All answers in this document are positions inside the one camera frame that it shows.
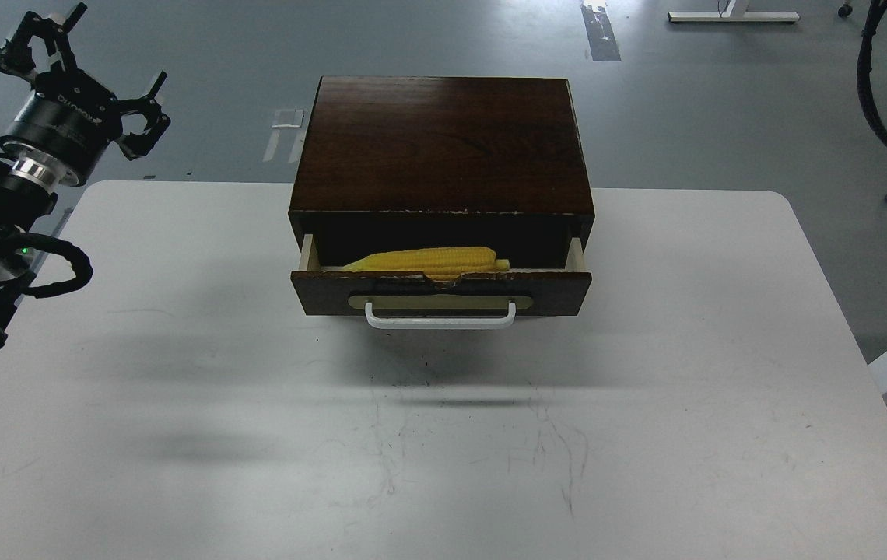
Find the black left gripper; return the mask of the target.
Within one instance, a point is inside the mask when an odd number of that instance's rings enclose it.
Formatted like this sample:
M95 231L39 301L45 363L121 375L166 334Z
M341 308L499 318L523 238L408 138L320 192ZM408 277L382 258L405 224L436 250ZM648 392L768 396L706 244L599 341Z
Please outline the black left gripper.
M0 73L31 85L23 107L0 135L0 149L16 156L32 148L54 157L66 167L61 182L71 187L88 181L119 135L115 142L124 157L134 162L146 157L172 124L156 99L167 79L165 71L156 75L145 95L123 100L117 100L91 75L78 74L80 67L68 36L87 9L80 2L65 15L42 17L28 11L0 46ZM33 56L35 39L45 46L45 72L38 70ZM122 134L121 117L131 116L142 116L145 127Z

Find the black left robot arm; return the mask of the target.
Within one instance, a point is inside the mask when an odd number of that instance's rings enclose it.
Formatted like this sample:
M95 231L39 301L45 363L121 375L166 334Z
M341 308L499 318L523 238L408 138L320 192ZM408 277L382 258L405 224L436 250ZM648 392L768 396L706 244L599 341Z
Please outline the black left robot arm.
M109 145L127 159L147 156L170 126L156 96L120 98L80 68L68 36L86 11L62 17L28 11L0 46L0 73L23 79L30 95L0 135L0 350L24 296L79 291L93 277L86 253L32 226L54 209L59 187L81 187Z

